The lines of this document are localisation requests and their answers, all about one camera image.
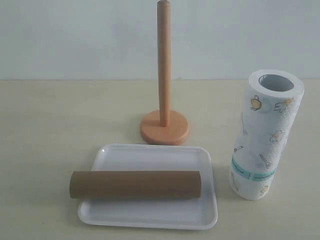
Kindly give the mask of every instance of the paper towel roll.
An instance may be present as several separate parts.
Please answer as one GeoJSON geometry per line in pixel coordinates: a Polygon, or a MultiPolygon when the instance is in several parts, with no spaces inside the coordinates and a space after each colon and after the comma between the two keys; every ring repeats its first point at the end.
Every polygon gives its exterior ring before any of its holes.
{"type": "Polygon", "coordinates": [[[259,70],[249,77],[229,172],[231,188],[248,200],[263,198],[304,94],[303,82],[279,70],[259,70]]]}

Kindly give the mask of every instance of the wooden paper towel holder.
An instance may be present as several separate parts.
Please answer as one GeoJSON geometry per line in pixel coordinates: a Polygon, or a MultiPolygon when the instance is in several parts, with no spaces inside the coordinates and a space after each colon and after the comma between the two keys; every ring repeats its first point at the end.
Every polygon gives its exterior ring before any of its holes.
{"type": "Polygon", "coordinates": [[[180,145],[189,135],[188,120],[179,112],[170,110],[171,83],[171,4],[157,3],[158,85],[159,110],[147,114],[140,124],[142,138],[148,144],[180,145]]]}

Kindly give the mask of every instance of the table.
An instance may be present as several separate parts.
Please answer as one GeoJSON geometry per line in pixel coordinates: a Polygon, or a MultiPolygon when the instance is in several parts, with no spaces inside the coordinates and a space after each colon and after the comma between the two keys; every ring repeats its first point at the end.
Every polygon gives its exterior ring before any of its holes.
{"type": "Polygon", "coordinates": [[[144,144],[139,125],[158,108],[156,81],[0,81],[1,239],[319,239],[320,80],[304,81],[287,147],[258,201],[242,199],[228,183],[246,83],[172,81],[172,109],[190,123],[184,145],[211,154],[217,196],[217,224],[188,231],[86,225],[69,196],[72,172],[89,170],[100,147],[144,144]]]}

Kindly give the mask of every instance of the brown cardboard tube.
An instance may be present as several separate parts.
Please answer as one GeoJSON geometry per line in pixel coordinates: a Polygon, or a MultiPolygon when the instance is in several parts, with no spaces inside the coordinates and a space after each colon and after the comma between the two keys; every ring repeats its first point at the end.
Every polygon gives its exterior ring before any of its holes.
{"type": "Polygon", "coordinates": [[[201,195],[199,171],[75,171],[72,199],[192,199],[201,195]]]}

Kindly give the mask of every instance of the white plastic tray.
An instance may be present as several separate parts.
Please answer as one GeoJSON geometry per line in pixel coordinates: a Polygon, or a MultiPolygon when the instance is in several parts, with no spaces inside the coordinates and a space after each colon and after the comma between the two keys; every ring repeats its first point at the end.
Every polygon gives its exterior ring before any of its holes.
{"type": "Polygon", "coordinates": [[[78,216],[86,224],[205,230],[218,219],[209,153],[200,147],[105,145],[92,171],[200,171],[201,197],[176,200],[85,200],[78,216]]]}

